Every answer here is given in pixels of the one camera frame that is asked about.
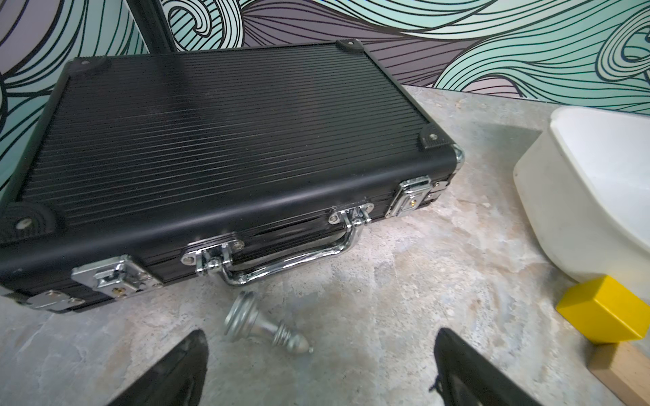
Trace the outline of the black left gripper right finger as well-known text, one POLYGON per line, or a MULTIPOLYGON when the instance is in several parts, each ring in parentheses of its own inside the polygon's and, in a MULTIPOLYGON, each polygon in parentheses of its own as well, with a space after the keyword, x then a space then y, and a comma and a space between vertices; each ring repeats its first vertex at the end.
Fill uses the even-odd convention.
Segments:
POLYGON ((433 391, 446 405, 538 405, 496 366, 449 328, 436 336, 433 391))

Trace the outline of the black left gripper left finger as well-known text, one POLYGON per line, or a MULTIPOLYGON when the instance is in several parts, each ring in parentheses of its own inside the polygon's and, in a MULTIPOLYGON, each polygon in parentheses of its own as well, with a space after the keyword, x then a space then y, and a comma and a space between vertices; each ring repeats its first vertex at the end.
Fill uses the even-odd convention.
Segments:
POLYGON ((112 405, 198 405, 208 371, 208 342, 196 329, 113 399, 112 405))

